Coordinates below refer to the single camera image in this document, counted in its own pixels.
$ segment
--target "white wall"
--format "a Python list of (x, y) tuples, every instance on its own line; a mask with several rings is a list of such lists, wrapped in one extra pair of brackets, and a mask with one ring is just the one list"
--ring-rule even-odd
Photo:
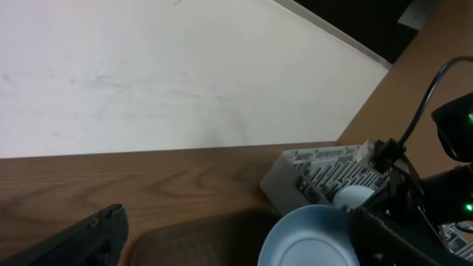
[(2, 0), (0, 36), (0, 157), (336, 140), (387, 72), (268, 0)]

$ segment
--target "light blue bowl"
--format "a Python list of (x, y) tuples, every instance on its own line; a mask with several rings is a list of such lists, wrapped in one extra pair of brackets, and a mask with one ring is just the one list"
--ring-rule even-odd
[(350, 242), (347, 214), (308, 205), (282, 217), (266, 237), (258, 266), (359, 266)]

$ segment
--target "wooden table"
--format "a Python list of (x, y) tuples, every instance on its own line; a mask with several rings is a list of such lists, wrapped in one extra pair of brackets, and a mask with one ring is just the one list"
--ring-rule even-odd
[(303, 143), (0, 160), (0, 259), (112, 204), (129, 219), (120, 264), (156, 228), (269, 208), (259, 181), (281, 151)]

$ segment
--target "black cable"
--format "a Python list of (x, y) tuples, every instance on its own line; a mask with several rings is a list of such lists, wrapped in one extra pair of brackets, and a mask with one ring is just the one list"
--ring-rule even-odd
[(450, 60), (447, 64), (442, 66), (442, 68), (437, 72), (437, 75), (435, 78), (432, 80), (430, 83), (429, 88), (427, 89), (426, 94), (423, 96), (423, 99), (421, 101), (421, 104), (417, 111), (415, 112), (414, 118), (412, 119), (411, 123), (407, 127), (406, 131), (402, 135), (401, 139), (398, 141), (398, 147), (402, 148), (404, 143), (406, 142), (407, 138), (411, 135), (411, 133), (414, 131), (415, 126), (417, 125), (417, 122), (419, 119), (421, 119), (421, 115), (423, 113), (423, 110), (426, 108), (427, 103), (430, 100), (430, 97), (432, 96), (432, 93), (434, 92), (435, 87), (437, 87), (438, 82), (442, 79), (442, 77), (445, 75), (445, 73), (450, 69), (450, 67), (458, 62), (462, 61), (469, 61), (473, 62), (473, 56), (459, 56), (457, 58), (453, 58)]
[(464, 232), (464, 233), (473, 233), (473, 230), (472, 230), (472, 229), (463, 228), (463, 227), (461, 227), (458, 223), (455, 224), (455, 227), (456, 227), (458, 230), (460, 230), (460, 231), (462, 231), (462, 232)]

